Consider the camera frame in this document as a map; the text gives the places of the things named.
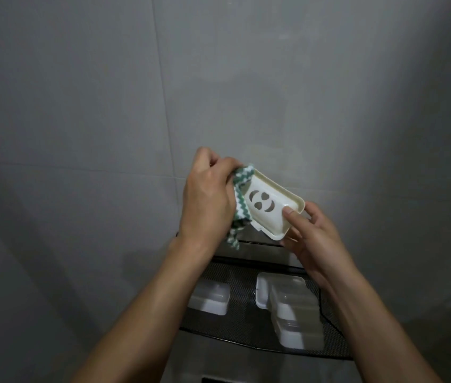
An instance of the person's left hand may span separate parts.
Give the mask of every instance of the person's left hand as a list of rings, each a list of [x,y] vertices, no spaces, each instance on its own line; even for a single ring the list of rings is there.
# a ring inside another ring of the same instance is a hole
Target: person's left hand
[[[178,238],[211,258],[230,229],[236,211],[231,173],[243,166],[232,158],[220,158],[208,147],[195,153],[183,194],[183,215]]]

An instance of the white plastic container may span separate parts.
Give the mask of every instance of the white plastic container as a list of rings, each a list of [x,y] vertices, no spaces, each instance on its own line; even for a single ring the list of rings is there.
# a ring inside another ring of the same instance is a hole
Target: white plastic container
[[[230,286],[226,283],[199,279],[188,302],[191,309],[214,315],[225,315],[229,306]]]
[[[305,286],[305,280],[302,277],[277,274],[277,273],[259,273],[255,285],[255,304],[261,309],[268,308],[270,287],[273,284],[293,284]]]
[[[281,320],[320,324],[318,299],[305,285],[272,283],[269,293],[271,310]]]
[[[298,213],[305,201],[286,188],[268,179],[257,169],[252,180],[241,189],[252,215],[252,226],[273,240],[281,240],[291,225],[282,217],[282,209],[289,206]]]
[[[308,331],[294,321],[281,320],[274,313],[271,322],[280,344],[286,348],[322,351],[324,348],[323,326]]]

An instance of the black mesh shelf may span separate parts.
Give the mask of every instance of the black mesh shelf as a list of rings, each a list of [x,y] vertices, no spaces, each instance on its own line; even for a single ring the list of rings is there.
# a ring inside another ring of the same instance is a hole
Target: black mesh shelf
[[[297,275],[305,279],[307,288],[319,299],[324,330],[324,349],[306,351],[282,347],[270,319],[270,312],[255,304],[255,284],[260,272]],[[187,309],[181,330],[223,340],[249,348],[295,355],[351,360],[351,353],[337,319],[324,294],[306,272],[297,267],[254,260],[215,256],[203,278],[230,285],[229,308],[226,315],[213,315]]]

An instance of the person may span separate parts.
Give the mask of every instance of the person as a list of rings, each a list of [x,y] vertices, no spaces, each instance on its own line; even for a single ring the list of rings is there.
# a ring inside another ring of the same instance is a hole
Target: person
[[[151,282],[120,315],[73,378],[157,382],[198,278],[235,214],[231,173],[242,164],[197,150],[184,188],[179,233]],[[311,217],[283,209],[292,228],[282,244],[327,293],[365,382],[440,382],[401,325],[358,271],[332,221],[311,202]]]

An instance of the cloth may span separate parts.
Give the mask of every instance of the cloth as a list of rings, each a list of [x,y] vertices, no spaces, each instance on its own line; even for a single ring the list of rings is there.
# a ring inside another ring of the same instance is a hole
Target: cloth
[[[252,180],[254,175],[254,166],[252,164],[243,166],[234,171],[233,183],[234,183],[234,195],[236,197],[236,212],[234,214],[233,223],[230,226],[230,230],[227,234],[226,241],[229,245],[236,250],[240,249],[240,243],[238,242],[238,233],[252,222],[252,216],[245,201],[245,197],[241,192],[241,187]]]

